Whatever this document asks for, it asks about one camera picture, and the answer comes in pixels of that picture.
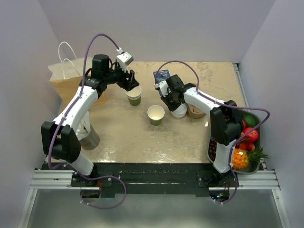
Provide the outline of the green paper cup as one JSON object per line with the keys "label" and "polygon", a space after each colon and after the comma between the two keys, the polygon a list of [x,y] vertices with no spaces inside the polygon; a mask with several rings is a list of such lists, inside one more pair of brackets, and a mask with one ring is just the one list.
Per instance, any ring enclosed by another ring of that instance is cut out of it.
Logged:
{"label": "green paper cup", "polygon": [[147,115],[149,117],[150,124],[158,126],[162,123],[165,116],[165,110],[159,105],[152,105],[148,108]]}

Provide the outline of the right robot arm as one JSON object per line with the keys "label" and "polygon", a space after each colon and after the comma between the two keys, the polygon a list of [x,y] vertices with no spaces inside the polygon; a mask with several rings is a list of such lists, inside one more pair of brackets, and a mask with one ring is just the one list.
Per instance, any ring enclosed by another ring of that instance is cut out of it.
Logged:
{"label": "right robot arm", "polygon": [[232,100],[224,102],[207,95],[193,83],[184,84],[178,75],[173,75],[154,85],[161,100],[171,113],[180,109],[182,104],[192,105],[210,117],[211,136],[217,141],[216,158],[213,166],[217,170],[212,174],[214,185],[221,187],[228,182],[226,173],[232,168],[234,143],[244,130],[242,116],[238,106]]}

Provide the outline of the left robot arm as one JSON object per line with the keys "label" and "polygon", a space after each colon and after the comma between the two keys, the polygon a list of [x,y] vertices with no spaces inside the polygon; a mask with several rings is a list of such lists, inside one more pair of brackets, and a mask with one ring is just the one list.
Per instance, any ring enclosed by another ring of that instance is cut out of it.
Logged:
{"label": "left robot arm", "polygon": [[85,70],[84,78],[67,107],[52,122],[42,124],[43,150],[51,170],[54,169],[51,160],[61,160],[81,173],[81,180],[87,186],[97,184],[98,174],[93,171],[94,164],[81,153],[76,130],[88,109],[108,85],[117,84],[125,91],[139,86],[134,71],[127,69],[132,62],[133,57],[128,52],[119,54],[113,63],[107,55],[95,55],[92,67]]}

